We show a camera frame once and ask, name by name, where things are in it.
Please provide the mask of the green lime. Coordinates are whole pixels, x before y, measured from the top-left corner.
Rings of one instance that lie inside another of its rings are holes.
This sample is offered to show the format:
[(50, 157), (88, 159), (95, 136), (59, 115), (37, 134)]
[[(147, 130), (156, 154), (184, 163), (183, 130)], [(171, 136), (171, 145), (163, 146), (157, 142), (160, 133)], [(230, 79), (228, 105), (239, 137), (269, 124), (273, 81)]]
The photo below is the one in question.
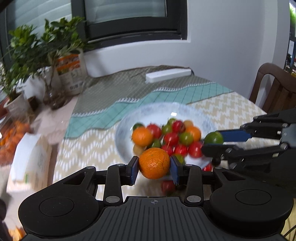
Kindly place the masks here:
[(224, 138), (218, 131), (210, 132), (204, 138), (204, 144), (223, 144)]

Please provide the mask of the large red tomato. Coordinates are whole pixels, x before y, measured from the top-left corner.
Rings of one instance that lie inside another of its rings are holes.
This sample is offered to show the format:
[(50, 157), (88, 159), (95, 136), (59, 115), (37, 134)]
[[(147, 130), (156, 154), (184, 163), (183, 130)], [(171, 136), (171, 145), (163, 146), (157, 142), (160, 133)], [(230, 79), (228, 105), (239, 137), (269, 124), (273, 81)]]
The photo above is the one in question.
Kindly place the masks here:
[(191, 145), (189, 145), (188, 147), (188, 154), (190, 157), (196, 159), (196, 158), (200, 158), (203, 156), (202, 153), (202, 143), (201, 142), (192, 142)]

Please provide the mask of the orange mandarin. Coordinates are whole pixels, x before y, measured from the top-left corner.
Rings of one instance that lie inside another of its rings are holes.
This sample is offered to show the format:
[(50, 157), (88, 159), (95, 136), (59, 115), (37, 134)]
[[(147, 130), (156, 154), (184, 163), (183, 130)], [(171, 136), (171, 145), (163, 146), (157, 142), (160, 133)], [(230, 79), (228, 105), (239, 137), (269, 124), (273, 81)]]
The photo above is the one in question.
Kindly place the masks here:
[(168, 174), (170, 156), (161, 148), (145, 150), (139, 157), (139, 170), (147, 179), (160, 179)]
[(133, 143), (140, 147), (147, 147), (153, 139), (153, 134), (144, 126), (140, 126), (132, 132)]
[(200, 131), (200, 129), (198, 127), (188, 126), (188, 127), (186, 127), (186, 132), (190, 133), (192, 135), (193, 140), (195, 142), (198, 142), (198, 141), (201, 140), (202, 133), (201, 133), (201, 131)]

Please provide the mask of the wooden chair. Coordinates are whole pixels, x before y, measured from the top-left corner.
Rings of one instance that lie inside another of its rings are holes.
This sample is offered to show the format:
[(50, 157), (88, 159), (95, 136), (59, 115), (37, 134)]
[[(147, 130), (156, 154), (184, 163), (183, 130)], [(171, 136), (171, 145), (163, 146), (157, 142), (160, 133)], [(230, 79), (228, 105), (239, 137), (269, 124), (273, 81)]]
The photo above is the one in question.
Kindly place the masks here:
[(295, 108), (295, 77), (273, 63), (260, 66), (249, 100), (256, 102), (261, 82), (266, 75), (274, 77), (262, 110), (266, 113)]

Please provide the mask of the patterned tablecloth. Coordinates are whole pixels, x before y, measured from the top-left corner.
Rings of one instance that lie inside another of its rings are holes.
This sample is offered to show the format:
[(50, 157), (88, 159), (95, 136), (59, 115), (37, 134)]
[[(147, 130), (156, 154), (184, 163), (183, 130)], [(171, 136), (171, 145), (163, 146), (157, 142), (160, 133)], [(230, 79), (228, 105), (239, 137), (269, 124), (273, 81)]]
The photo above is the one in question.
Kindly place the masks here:
[(147, 83), (153, 68), (126, 70), (87, 78), (82, 92), (60, 116), (70, 113), (53, 173), (57, 182), (95, 166), (105, 170), (127, 163), (134, 154), (136, 123), (164, 126), (170, 118), (192, 121), (203, 135), (237, 128), (264, 111), (240, 94), (195, 75)]

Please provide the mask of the white tissue box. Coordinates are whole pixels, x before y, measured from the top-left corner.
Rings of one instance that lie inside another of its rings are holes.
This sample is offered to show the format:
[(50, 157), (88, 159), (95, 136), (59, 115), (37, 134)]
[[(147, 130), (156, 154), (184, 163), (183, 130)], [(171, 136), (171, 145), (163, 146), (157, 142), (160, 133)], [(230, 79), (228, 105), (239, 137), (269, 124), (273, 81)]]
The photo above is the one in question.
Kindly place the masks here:
[(6, 192), (37, 192), (47, 187), (51, 153), (45, 136), (26, 133), (16, 147)]

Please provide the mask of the white power strip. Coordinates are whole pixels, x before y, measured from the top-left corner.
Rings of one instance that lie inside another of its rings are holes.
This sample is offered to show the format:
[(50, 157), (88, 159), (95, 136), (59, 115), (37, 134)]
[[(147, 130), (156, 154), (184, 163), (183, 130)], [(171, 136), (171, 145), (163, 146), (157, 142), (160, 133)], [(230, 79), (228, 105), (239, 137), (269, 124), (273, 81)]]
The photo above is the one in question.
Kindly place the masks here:
[(146, 83), (157, 83), (165, 80), (170, 80), (179, 77), (190, 76), (192, 70), (189, 68), (173, 68), (167, 70), (161, 70), (156, 72), (147, 73), (145, 75)]

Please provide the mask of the clear box of oranges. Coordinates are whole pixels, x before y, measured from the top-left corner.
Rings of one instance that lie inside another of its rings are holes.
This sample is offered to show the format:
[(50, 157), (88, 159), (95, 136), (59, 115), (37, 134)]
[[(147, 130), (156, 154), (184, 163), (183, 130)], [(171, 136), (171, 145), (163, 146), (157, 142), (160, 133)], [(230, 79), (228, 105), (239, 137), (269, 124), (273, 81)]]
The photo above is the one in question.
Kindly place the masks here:
[(1, 123), (1, 166), (13, 162), (16, 147), (26, 133), (31, 132), (29, 119), (8, 118)]

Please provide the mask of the printed paper bag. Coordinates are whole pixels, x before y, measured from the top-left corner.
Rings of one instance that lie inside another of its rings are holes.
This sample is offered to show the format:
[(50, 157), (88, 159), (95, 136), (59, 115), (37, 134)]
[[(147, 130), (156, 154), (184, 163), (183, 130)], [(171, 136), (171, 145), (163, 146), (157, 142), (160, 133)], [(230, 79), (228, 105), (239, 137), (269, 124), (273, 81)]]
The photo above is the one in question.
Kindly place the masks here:
[(87, 77), (84, 54), (78, 49), (78, 54), (68, 54), (58, 59), (56, 70), (60, 82), (67, 95), (78, 95)]

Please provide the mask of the small potted plant white pot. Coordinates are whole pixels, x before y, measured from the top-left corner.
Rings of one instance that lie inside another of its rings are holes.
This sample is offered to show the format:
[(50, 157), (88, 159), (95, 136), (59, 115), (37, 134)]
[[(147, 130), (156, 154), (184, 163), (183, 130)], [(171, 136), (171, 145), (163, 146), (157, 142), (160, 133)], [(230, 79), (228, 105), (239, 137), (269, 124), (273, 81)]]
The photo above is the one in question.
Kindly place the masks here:
[(22, 87), (18, 87), (19, 73), (14, 69), (6, 69), (1, 61), (1, 93), (6, 95), (4, 108), (13, 118), (24, 118), (30, 112), (30, 105)]

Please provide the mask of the leafy plant glass vase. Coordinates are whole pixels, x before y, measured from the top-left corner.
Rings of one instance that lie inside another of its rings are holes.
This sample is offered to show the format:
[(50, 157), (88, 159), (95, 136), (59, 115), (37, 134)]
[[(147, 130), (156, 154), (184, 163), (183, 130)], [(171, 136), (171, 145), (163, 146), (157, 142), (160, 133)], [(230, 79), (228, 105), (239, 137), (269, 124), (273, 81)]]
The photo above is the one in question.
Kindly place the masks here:
[(9, 32), (9, 53), (13, 62), (10, 69), (18, 71), (19, 84), (29, 77), (42, 80), (45, 84), (43, 102), (52, 110), (66, 103), (65, 91), (57, 90), (52, 84), (58, 59), (68, 54), (78, 54), (78, 49), (83, 51), (89, 48), (88, 42), (80, 38), (77, 30), (83, 23), (83, 17), (74, 16), (70, 20), (46, 20), (41, 36), (35, 33), (33, 25), (21, 25)]

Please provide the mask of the dark framed window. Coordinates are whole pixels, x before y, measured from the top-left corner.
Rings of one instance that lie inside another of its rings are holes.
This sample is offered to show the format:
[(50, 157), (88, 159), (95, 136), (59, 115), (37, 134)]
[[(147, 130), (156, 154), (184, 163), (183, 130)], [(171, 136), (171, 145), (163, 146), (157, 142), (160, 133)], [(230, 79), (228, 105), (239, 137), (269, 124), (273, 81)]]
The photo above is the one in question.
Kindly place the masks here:
[(149, 40), (185, 40), (188, 35), (187, 1), (1, 1), (2, 43), (9, 31), (33, 25), (44, 32), (45, 21), (84, 19), (81, 38), (99, 48)]

